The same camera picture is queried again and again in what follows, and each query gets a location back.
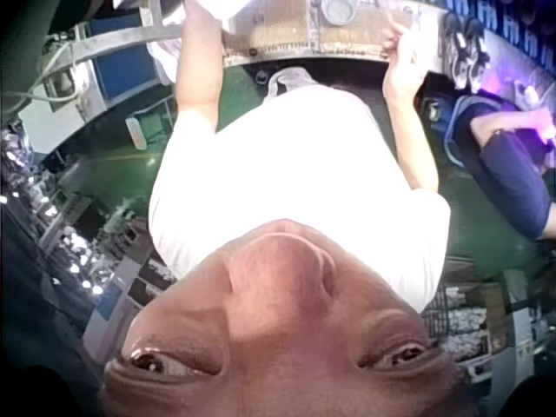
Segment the ceiling light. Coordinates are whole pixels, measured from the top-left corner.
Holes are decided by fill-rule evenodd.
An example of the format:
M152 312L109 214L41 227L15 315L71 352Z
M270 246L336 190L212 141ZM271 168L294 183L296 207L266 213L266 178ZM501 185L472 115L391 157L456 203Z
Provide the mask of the ceiling light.
M48 217L52 217L53 215L57 215L58 214L58 210L56 207L52 206L51 208L49 208L48 210L46 210L44 212Z

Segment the sitting person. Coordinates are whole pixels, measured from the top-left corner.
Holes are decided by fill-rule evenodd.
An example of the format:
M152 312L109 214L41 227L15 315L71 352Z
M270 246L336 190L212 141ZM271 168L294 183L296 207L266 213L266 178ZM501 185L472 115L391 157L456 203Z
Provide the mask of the sitting person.
M221 26L187 8L179 116L149 210L180 281L107 366L107 414L464 415L456 366L419 316L450 210L413 106L409 34L392 33L384 81L396 163L361 100L313 83L216 134Z
M556 239L556 204L543 180L555 168L548 109L499 111L486 103L464 109L454 126L460 159L486 197L523 236Z

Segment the sneaker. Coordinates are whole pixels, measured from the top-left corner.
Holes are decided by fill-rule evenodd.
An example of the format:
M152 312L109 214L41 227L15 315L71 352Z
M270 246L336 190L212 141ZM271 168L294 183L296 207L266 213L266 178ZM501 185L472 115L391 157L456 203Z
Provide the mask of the sneaker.
M483 83L487 68L490 68L490 56L485 44L485 27L477 17L470 17L466 21L465 38L467 54L469 56L469 71L467 79L471 92L477 94Z
M467 86L469 55L467 54L467 42L463 36L461 21L455 13L448 12L442 18L440 40L442 42L444 74L454 82L455 89L464 89Z

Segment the blue sign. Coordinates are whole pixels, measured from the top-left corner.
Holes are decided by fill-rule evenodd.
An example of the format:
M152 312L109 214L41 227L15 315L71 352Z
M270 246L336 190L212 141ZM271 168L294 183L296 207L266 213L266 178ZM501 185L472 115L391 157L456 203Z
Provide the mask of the blue sign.
M554 37L540 34L539 25L525 25L516 15L515 4L499 0L415 0L451 10L462 17L478 17L485 29L503 37L508 43L533 59L541 68L556 76Z

